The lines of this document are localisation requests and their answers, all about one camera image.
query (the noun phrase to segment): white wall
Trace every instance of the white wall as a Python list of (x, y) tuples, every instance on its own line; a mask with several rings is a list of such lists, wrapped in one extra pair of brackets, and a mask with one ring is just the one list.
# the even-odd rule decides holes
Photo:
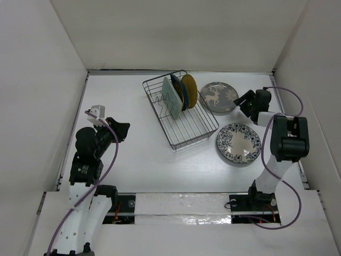
[(51, 0), (86, 68), (271, 71), (307, 0)]
[(23, 255), (85, 78), (48, 0), (0, 0), (0, 255)]
[[(341, 249), (341, 2), (311, 0), (275, 73), (278, 86), (303, 97), (308, 118), (310, 153), (302, 160), (309, 184), (321, 191), (327, 218)], [(285, 109), (298, 104), (281, 93)]]

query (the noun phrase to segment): blue and white plate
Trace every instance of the blue and white plate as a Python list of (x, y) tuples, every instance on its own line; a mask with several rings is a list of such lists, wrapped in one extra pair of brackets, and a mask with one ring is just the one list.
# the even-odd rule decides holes
[(219, 151), (228, 160), (237, 164), (248, 164), (261, 153), (261, 139), (249, 126), (229, 124), (223, 127), (217, 137)]

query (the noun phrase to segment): black dish rack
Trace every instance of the black dish rack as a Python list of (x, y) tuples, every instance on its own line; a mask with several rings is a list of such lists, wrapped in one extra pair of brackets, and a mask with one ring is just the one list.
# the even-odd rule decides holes
[(181, 79), (187, 72), (185, 70), (171, 72), (146, 80), (142, 85), (169, 145), (173, 150), (177, 150), (199, 140), (209, 138), (219, 128), (219, 123), (208, 109), (199, 92), (196, 106), (182, 111), (179, 118), (175, 120), (171, 114), (172, 108), (168, 107), (162, 95), (164, 77), (168, 76), (170, 78), (170, 74), (174, 74)]

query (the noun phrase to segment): gray plate with deer design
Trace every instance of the gray plate with deer design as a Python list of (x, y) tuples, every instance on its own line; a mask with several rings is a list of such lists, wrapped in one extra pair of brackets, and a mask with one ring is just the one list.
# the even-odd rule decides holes
[(236, 107), (233, 101), (239, 98), (237, 91), (231, 85), (222, 82), (205, 85), (200, 94), (208, 108), (217, 113), (230, 112)]
[(257, 133), (244, 124), (229, 124), (217, 136), (219, 151), (228, 160), (237, 164), (248, 164), (261, 153), (261, 139)]

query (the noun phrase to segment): dish rack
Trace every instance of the dish rack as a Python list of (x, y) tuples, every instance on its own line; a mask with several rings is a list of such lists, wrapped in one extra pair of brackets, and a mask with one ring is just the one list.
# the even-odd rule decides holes
[(167, 105), (162, 94), (164, 77), (171, 78), (170, 74), (181, 79), (187, 72), (185, 70), (171, 72), (146, 80), (142, 85), (169, 145), (173, 150), (177, 150), (209, 138), (219, 128), (219, 123), (199, 92), (195, 107), (182, 111), (179, 118), (175, 120), (171, 114), (172, 108)]

